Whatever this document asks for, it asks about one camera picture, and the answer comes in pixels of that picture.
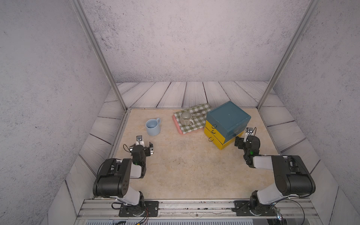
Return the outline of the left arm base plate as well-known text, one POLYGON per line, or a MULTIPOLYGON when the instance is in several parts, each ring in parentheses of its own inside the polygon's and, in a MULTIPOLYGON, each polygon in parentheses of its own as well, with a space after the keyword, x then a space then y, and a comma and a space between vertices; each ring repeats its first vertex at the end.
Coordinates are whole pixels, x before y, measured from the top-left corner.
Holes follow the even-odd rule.
POLYGON ((159 201, 141 201, 138 205, 124 205, 119 209, 119 217, 157 217, 159 201))

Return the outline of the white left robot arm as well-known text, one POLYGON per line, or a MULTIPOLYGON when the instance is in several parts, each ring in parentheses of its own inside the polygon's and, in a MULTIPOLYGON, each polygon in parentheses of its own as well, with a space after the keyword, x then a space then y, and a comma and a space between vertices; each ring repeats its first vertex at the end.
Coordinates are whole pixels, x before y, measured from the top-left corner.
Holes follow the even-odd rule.
POLYGON ((146 159, 154 153, 153 143, 146 147, 138 141, 128 151, 132 158, 110 158, 102 163, 92 191, 96 197, 114 198, 127 207, 144 210, 144 196, 130 186, 130 180, 145 176, 146 159))

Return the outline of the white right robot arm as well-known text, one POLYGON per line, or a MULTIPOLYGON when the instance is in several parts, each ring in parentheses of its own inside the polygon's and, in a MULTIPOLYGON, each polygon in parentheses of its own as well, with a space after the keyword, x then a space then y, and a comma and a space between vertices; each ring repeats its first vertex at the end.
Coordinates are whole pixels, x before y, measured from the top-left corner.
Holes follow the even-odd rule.
POLYGON ((261 155, 260 139, 256 136, 236 137, 234 145, 244 151, 243 158, 250 168, 272 170, 274 175, 274 183, 254 191, 249 202, 237 212, 247 210, 260 216, 287 197, 309 197, 316 191, 316 184, 300 156, 261 155))

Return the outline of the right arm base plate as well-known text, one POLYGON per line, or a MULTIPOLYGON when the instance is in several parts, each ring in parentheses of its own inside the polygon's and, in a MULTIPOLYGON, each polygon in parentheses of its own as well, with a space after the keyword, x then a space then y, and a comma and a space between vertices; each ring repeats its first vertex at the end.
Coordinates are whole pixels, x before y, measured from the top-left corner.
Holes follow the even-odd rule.
POLYGON ((250 201, 238 200, 234 201, 234 207, 232 212, 236 213, 236 216, 277 216, 276 211, 271 205, 257 205, 251 206, 250 201))

